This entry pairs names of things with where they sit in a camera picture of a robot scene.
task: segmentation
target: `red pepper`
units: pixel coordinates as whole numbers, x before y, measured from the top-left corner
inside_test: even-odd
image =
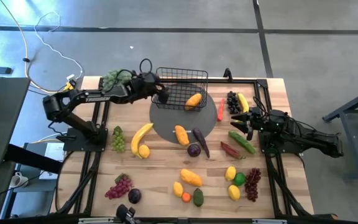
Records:
[[[245,159],[246,158],[239,151],[233,149],[232,147],[230,147],[228,144],[226,144],[224,142],[221,142],[221,146],[227,154],[229,154],[230,156],[232,156],[236,159]]]
[[[219,106],[218,121],[222,121],[222,120],[223,120],[223,108],[224,108],[224,98],[222,99],[221,105]]]

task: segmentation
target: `yellow squash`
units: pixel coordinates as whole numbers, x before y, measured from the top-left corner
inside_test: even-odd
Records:
[[[131,142],[131,151],[133,155],[139,156],[139,158],[143,159],[142,156],[139,155],[139,142],[142,139],[142,137],[147,134],[151,129],[153,128],[153,123],[146,124],[142,128],[140,128],[134,137],[132,138]]]
[[[180,171],[180,177],[187,184],[191,184],[196,187],[201,187],[203,184],[201,177],[188,169],[182,169]]]
[[[248,106],[248,102],[247,102],[246,98],[244,97],[244,95],[242,93],[237,93],[237,97],[239,98],[239,102],[242,107],[242,112],[243,113],[248,112],[249,106]]]
[[[187,136],[187,132],[184,127],[176,125],[175,134],[177,135],[179,144],[181,144],[182,146],[187,146],[189,144],[189,137]]]
[[[197,106],[200,103],[201,98],[202,98],[202,96],[199,93],[196,93],[193,96],[191,96],[185,104],[185,110],[190,110],[194,106]]]

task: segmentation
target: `green lime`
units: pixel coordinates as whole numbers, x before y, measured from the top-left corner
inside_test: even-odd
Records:
[[[242,172],[236,173],[236,176],[234,177],[234,185],[241,186],[245,184],[246,182],[246,176]]]

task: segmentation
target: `cucumber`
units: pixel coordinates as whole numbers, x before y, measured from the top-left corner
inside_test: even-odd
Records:
[[[254,147],[252,147],[252,145],[244,137],[239,135],[237,132],[229,131],[229,136],[232,137],[234,140],[236,140],[236,142],[240,146],[244,147],[249,153],[255,154]]]

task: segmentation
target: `eggplant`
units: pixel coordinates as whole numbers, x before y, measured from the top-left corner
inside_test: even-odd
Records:
[[[209,158],[209,149],[206,145],[205,138],[203,136],[203,133],[198,128],[195,128],[191,131],[194,134],[194,137],[196,137],[197,141],[201,144],[203,149],[205,150],[206,156]]]
[[[197,157],[200,155],[201,153],[201,149],[197,144],[191,144],[189,145],[189,147],[187,148],[187,153],[191,156],[191,157]]]
[[[142,199],[142,193],[139,189],[132,189],[128,193],[128,200],[130,203],[136,204]]]

